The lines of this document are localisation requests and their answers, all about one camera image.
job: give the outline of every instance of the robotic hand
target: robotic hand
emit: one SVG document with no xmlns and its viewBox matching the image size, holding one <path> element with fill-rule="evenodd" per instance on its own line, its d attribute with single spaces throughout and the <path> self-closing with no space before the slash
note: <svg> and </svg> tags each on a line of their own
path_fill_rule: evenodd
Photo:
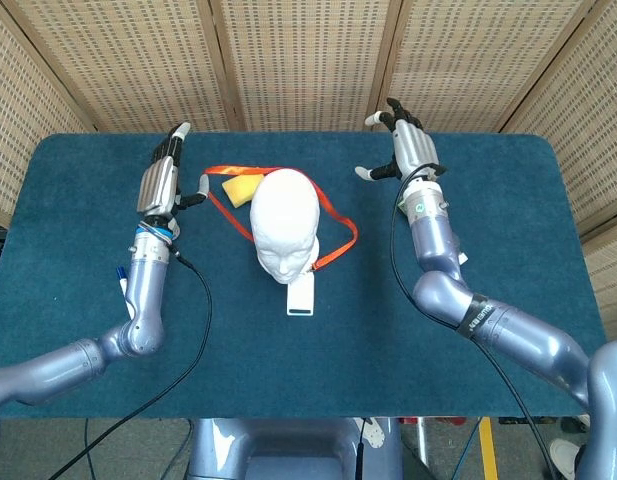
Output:
<svg viewBox="0 0 617 480">
<path fill-rule="evenodd" d="M 18 365 L 0 368 L 0 406 L 9 401 L 38 405 L 99 375 L 114 360 L 148 355 L 163 341 L 161 299 L 169 249 L 179 234 L 175 215 L 203 202 L 208 178 L 199 190 L 182 197 L 177 186 L 179 160 L 189 123 L 173 128 L 155 149 L 141 181 L 137 211 L 143 215 L 130 251 L 132 263 L 126 302 L 131 319 L 98 339 L 71 345 Z"/>
<path fill-rule="evenodd" d="M 384 166 L 372 170 L 356 167 L 355 173 L 364 180 L 373 181 L 389 177 L 405 179 L 422 165 L 439 165 L 435 144 L 423 131 L 421 122 L 408 110 L 404 110 L 399 100 L 389 98 L 388 105 L 392 107 L 394 115 L 379 111 L 366 118 L 364 123 L 368 127 L 383 123 L 392 133 L 395 153 L 392 160 Z M 433 168 L 421 170 L 422 175 L 430 177 L 435 172 Z"/>
<path fill-rule="evenodd" d="M 428 317 L 474 343 L 497 350 L 568 392 L 590 412 L 591 431 L 577 479 L 617 479 L 617 341 L 589 360 L 565 332 L 513 306 L 472 292 L 461 276 L 443 192 L 443 172 L 432 139 L 421 122 L 388 99 L 394 115 L 377 112 L 366 125 L 383 123 L 392 133 L 394 155 L 382 167 L 356 167 L 364 180 L 401 179 L 408 223 L 423 275 L 412 299 Z"/>
</svg>

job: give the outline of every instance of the teal tablecloth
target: teal tablecloth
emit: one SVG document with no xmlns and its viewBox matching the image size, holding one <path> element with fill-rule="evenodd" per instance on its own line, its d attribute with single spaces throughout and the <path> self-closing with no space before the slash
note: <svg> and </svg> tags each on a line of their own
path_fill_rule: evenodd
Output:
<svg viewBox="0 0 617 480">
<path fill-rule="evenodd" d="M 31 161 L 0 263 L 0 365 L 26 360 L 125 321 L 115 267 L 139 220 L 141 174 L 162 135 L 55 135 Z M 550 146 L 524 135 L 437 134 L 440 180 L 474 290 L 516 305 L 592 353 L 603 332 L 566 192 Z M 432 324 L 399 292 L 388 239 L 397 181 L 363 182 L 391 138 L 373 133 L 191 134 L 181 180 L 192 193 L 216 164 L 287 165 L 306 171 L 353 218 L 357 246 L 316 274 L 316 314 L 285 315 L 285 289 L 254 248 L 207 202 L 179 216 L 181 251 L 206 275 L 215 301 L 207 352 L 194 373 L 145 412 L 160 417 L 518 415 L 513 398 L 475 347 Z M 224 178 L 211 179 L 221 191 Z M 237 212 L 247 223 L 248 207 Z M 349 232 L 322 215 L 322 252 Z M 397 229 L 403 275 L 420 275 L 405 219 Z M 167 338 L 153 357 L 42 407 L 4 416 L 122 416 L 191 361 L 206 314 L 196 278 L 169 267 Z M 503 361 L 535 415 L 579 412 L 567 394 Z"/>
</svg>

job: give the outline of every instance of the floor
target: floor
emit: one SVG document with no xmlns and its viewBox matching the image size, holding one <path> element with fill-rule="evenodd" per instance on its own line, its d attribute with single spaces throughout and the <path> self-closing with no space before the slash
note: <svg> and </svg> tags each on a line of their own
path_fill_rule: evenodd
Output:
<svg viewBox="0 0 617 480">
<path fill-rule="evenodd" d="M 89 422 L 89 438 L 96 437 L 114 419 Z M 416 430 L 402 428 L 404 444 L 404 478 L 407 480 L 450 479 L 476 419 L 463 426 L 436 421 L 426 426 L 431 477 L 414 458 L 417 448 Z M 98 480 L 159 479 L 168 462 L 179 449 L 188 432 L 184 419 L 138 419 L 129 422 L 104 440 L 92 453 Z M 527 425 L 499 425 L 492 420 L 493 439 L 499 478 L 536 480 L 544 478 L 545 466 Z M 556 437 L 573 443 L 585 441 L 585 434 L 565 434 L 560 422 L 540 425 L 546 442 Z M 83 446 L 83 419 L 5 420 L 0 441 L 0 480 L 46 479 Z M 167 479 L 182 479 L 189 448 L 170 471 Z M 88 480 L 83 459 L 62 478 Z M 476 436 L 461 470 L 462 479 L 484 479 L 479 435 Z"/>
</svg>

